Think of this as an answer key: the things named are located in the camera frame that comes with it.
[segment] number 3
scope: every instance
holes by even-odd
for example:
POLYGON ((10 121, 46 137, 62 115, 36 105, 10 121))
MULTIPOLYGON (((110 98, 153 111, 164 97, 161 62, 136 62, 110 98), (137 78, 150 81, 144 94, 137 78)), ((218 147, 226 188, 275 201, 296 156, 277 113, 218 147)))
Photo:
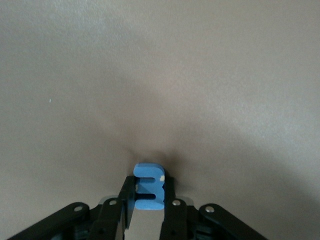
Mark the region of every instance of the number 3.
POLYGON ((138 163, 133 174, 138 178, 135 207, 140 210, 162 210, 165 207, 165 170, 156 163, 138 163))

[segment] blue foam letter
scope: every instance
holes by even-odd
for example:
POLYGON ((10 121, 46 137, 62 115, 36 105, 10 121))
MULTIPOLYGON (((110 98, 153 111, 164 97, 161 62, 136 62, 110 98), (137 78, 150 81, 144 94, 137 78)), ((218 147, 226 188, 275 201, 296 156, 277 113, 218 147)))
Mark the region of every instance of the blue foam letter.
POLYGON ((136 182, 137 194, 145 194, 146 199, 137 199, 135 207, 140 210, 161 210, 165 207, 165 170, 156 163, 138 163, 135 165, 133 174, 139 178, 136 182))

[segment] black plastic linkage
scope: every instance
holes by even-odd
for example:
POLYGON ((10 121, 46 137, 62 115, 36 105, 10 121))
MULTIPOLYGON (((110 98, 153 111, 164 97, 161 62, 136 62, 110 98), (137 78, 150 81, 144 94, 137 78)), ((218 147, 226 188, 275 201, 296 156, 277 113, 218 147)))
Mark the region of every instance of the black plastic linkage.
POLYGON ((82 202, 72 203, 9 240, 73 239, 74 227, 89 219, 89 206, 82 202))
MULTIPOLYGON (((124 240, 137 200, 135 176, 127 176, 118 197, 89 210, 72 203, 8 240, 124 240)), ((267 240, 216 204, 197 210, 176 198, 174 178, 166 173, 160 240, 267 240)))

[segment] blue number 3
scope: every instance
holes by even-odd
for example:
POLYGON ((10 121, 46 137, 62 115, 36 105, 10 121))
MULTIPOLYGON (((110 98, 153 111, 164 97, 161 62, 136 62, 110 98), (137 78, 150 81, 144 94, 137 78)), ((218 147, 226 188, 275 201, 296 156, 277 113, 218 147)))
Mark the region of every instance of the blue number 3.
POLYGON ((135 207, 140 210, 164 209, 164 168, 156 163, 138 163, 134 167, 133 174, 138 178, 135 186, 138 194, 135 207))

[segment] foam number 3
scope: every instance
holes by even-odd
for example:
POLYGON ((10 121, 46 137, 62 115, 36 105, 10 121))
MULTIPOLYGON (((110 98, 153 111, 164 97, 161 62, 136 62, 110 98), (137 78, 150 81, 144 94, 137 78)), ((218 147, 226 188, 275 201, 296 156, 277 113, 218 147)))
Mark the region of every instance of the foam number 3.
POLYGON ((140 210, 162 210, 165 207, 165 170, 156 163, 138 163, 133 174, 138 178, 135 207, 140 210))

